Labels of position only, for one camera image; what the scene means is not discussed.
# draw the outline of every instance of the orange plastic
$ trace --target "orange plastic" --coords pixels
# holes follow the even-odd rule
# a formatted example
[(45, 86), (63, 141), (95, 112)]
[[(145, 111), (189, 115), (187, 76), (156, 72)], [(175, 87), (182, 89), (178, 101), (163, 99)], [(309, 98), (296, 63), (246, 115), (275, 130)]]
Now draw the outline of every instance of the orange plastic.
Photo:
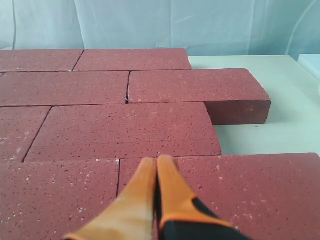
[(162, 202), (162, 230), (168, 221), (197, 222), (232, 227), (232, 224), (206, 215), (195, 208), (192, 200), (198, 196), (186, 184), (176, 167), (177, 163), (169, 155), (157, 159), (157, 170)]
[(157, 164), (142, 159), (129, 184), (102, 214), (75, 233), (71, 240), (149, 240), (153, 236)]

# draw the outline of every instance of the backdrop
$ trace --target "backdrop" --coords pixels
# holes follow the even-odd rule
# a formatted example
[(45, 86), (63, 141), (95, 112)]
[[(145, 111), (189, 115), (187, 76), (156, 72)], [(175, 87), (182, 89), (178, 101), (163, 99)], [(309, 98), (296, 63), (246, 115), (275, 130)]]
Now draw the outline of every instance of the backdrop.
[(320, 54), (320, 0), (0, 0), (0, 49)]

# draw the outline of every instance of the brick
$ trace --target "brick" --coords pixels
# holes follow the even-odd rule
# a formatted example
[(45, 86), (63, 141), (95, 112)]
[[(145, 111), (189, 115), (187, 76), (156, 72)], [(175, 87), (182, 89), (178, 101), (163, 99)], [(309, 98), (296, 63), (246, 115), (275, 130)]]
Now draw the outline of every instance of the brick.
[(220, 155), (201, 102), (54, 107), (26, 162)]
[(22, 162), (49, 107), (0, 108), (0, 163)]
[[(315, 153), (178, 157), (201, 201), (255, 240), (320, 239), (320, 157)], [(122, 159), (119, 191), (140, 159)]]
[(1, 50), (0, 72), (72, 71), (82, 49)]
[(135, 71), (129, 103), (204, 102), (215, 125), (262, 124), (271, 101), (246, 69)]
[(0, 239), (62, 239), (116, 198), (116, 160), (1, 164)]
[(85, 50), (75, 71), (140, 71), (191, 69), (182, 48)]
[(129, 72), (10, 72), (0, 106), (125, 104)]

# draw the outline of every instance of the brick surface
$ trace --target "brick surface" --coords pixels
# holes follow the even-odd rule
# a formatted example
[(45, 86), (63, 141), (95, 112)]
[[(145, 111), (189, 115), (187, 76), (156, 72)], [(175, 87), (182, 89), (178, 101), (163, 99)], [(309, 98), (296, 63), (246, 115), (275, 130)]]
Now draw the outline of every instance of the brick surface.
[(10, 72), (0, 106), (125, 104), (129, 72)]
[(182, 48), (85, 50), (75, 71), (139, 71), (191, 69)]
[(271, 101), (246, 69), (134, 71), (129, 103), (205, 102), (212, 122), (262, 124)]
[(201, 102), (54, 107), (26, 162), (220, 155)]
[(116, 160), (1, 164), (0, 239), (62, 239), (116, 198)]
[[(119, 190), (140, 159), (122, 159)], [(179, 157), (204, 204), (255, 240), (320, 239), (320, 157), (315, 153)]]
[(0, 72), (72, 71), (82, 49), (1, 50)]
[(22, 162), (49, 109), (0, 108), (0, 163)]

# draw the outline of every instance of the table surface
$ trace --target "table surface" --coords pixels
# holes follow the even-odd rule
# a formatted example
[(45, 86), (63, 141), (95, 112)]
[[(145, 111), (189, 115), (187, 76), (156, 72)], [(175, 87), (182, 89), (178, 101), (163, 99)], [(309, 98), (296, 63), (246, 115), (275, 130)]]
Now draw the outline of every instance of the table surface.
[(246, 68), (271, 98), (265, 124), (215, 126), (227, 155), (320, 155), (320, 82), (290, 56), (190, 56), (193, 69)]

